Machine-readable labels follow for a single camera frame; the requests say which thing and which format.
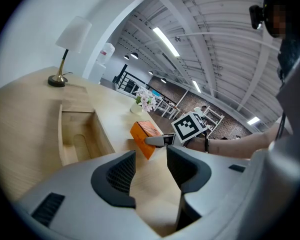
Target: person's arm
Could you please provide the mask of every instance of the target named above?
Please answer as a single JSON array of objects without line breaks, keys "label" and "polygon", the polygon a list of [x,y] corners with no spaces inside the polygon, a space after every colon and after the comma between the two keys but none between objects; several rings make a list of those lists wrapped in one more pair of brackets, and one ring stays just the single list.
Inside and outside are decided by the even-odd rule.
[{"label": "person's arm", "polygon": [[[263,133],[253,133],[240,139],[209,139],[209,153],[225,157],[250,159],[255,151],[269,147],[270,143],[275,140],[278,129],[279,123],[275,123]],[[288,131],[284,129],[283,136],[288,134]],[[205,152],[205,139],[195,137],[186,147]]]}]

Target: white lampshade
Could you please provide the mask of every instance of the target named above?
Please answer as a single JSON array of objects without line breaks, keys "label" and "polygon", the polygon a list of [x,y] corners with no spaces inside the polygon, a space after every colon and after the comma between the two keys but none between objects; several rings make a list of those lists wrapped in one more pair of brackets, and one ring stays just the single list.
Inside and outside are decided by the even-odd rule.
[{"label": "white lampshade", "polygon": [[76,16],[62,32],[56,45],[72,52],[80,53],[92,24],[85,18]]}]

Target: potted plant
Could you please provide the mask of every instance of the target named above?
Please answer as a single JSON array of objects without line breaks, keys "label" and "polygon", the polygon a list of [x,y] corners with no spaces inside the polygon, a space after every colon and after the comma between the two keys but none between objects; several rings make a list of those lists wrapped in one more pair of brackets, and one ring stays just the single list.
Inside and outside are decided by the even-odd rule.
[{"label": "potted plant", "polygon": [[142,110],[150,112],[156,106],[155,98],[147,89],[139,88],[136,92],[135,102],[132,104],[130,111],[136,115],[141,115]]}]

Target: table lamp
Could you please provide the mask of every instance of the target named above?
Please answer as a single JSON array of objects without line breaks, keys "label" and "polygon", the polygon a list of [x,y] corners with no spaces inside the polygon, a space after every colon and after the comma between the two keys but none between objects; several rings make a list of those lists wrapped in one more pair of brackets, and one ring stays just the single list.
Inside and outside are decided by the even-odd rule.
[{"label": "table lamp", "polygon": [[65,48],[60,67],[55,75],[48,78],[48,84],[54,87],[64,87],[68,80],[62,76],[62,69],[68,51],[80,53],[92,24],[85,18],[76,16],[62,32],[56,45]]}]

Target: person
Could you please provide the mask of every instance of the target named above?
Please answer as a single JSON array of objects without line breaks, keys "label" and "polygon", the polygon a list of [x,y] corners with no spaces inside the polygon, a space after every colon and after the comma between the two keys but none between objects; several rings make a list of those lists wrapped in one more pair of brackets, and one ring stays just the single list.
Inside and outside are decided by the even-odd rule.
[{"label": "person", "polygon": [[207,109],[207,106],[203,105],[201,108],[198,106],[195,107],[192,111],[196,112],[200,117],[203,117],[206,109]]},{"label": "person", "polygon": [[[265,132],[253,133],[239,139],[209,139],[208,151],[210,154],[225,157],[250,159],[253,153],[260,149],[266,149],[276,139],[281,117]],[[292,128],[286,118],[282,137],[292,135]],[[205,139],[194,137],[186,145],[188,149],[205,152]]]}]

